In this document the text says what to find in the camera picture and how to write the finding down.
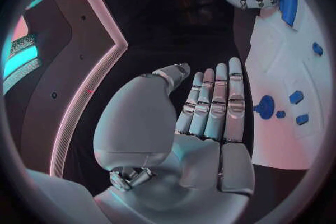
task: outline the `small blue object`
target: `small blue object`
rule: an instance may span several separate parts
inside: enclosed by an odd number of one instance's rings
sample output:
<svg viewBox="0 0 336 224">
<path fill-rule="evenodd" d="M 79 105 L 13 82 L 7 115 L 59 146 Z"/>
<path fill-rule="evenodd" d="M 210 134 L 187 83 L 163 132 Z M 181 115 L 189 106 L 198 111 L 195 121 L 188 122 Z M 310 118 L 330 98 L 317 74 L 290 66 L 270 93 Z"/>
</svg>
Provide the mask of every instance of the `small blue object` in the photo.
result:
<svg viewBox="0 0 336 224">
<path fill-rule="evenodd" d="M 314 42 L 312 44 L 312 49 L 317 55 L 322 56 L 323 48 L 318 43 Z"/>
<path fill-rule="evenodd" d="M 303 125 L 305 124 L 306 122 L 308 122 L 309 120 L 309 116 L 308 114 L 304 114 L 304 115 L 301 115 L 301 116 L 297 116 L 296 117 L 296 124 L 297 125 Z"/>
<path fill-rule="evenodd" d="M 286 112 L 285 111 L 278 111 L 276 113 L 276 116 L 277 116 L 278 119 L 282 119 L 286 116 Z"/>
<path fill-rule="evenodd" d="M 270 119 L 274 113 L 273 98 L 269 95 L 265 95 L 259 105 L 253 107 L 253 110 L 259 113 L 262 119 Z"/>
<path fill-rule="evenodd" d="M 298 0 L 279 0 L 279 10 L 282 13 L 282 20 L 291 27 L 294 25 Z"/>
<path fill-rule="evenodd" d="M 304 98 L 304 94 L 302 91 L 295 91 L 291 96 L 290 96 L 290 102 L 291 104 L 298 104 L 301 102 Z"/>
</svg>

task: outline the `cyan light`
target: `cyan light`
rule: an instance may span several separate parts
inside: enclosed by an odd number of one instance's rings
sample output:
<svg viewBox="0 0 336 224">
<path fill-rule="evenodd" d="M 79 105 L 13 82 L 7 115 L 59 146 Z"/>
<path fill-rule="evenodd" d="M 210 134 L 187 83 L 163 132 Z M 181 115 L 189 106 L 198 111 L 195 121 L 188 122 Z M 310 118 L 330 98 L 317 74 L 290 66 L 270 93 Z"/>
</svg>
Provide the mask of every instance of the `cyan light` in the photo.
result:
<svg viewBox="0 0 336 224">
<path fill-rule="evenodd" d="M 30 46 L 29 48 L 26 48 L 25 50 L 17 53 L 6 62 L 4 66 L 3 78 L 6 78 L 20 66 L 33 60 L 37 56 L 38 56 L 38 49 L 36 46 Z"/>
</svg>

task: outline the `blue object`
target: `blue object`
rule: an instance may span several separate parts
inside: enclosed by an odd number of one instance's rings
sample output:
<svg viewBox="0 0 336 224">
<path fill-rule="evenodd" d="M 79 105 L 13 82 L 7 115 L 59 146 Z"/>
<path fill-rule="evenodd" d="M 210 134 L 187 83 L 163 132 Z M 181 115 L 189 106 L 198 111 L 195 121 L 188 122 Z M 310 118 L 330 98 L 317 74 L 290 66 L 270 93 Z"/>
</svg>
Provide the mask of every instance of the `blue object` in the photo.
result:
<svg viewBox="0 0 336 224">
<path fill-rule="evenodd" d="M 4 65 L 3 78 L 6 78 L 13 71 L 18 69 L 25 63 L 35 59 L 38 56 L 38 49 L 36 46 L 30 46 L 10 58 Z"/>
<path fill-rule="evenodd" d="M 304 99 L 304 94 L 302 91 L 295 91 L 291 96 L 290 96 L 290 102 L 291 104 L 298 104 Z"/>
<path fill-rule="evenodd" d="M 265 95 L 259 105 L 253 107 L 253 111 L 260 114 L 262 119 L 270 119 L 274 113 L 274 100 L 271 96 Z"/>
<path fill-rule="evenodd" d="M 279 10 L 282 13 L 282 20 L 291 27 L 294 25 L 298 0 L 279 0 Z"/>
<path fill-rule="evenodd" d="M 286 112 L 285 111 L 278 111 L 276 113 L 276 116 L 277 116 L 278 119 L 282 119 L 286 116 Z"/>
<path fill-rule="evenodd" d="M 306 122 L 309 121 L 309 116 L 308 114 L 304 114 L 304 115 L 301 115 L 301 116 L 297 116 L 296 117 L 296 124 L 297 125 L 303 125 L 305 124 Z"/>
<path fill-rule="evenodd" d="M 318 43 L 314 42 L 312 44 L 312 49 L 317 55 L 322 56 L 323 48 Z"/>
</svg>

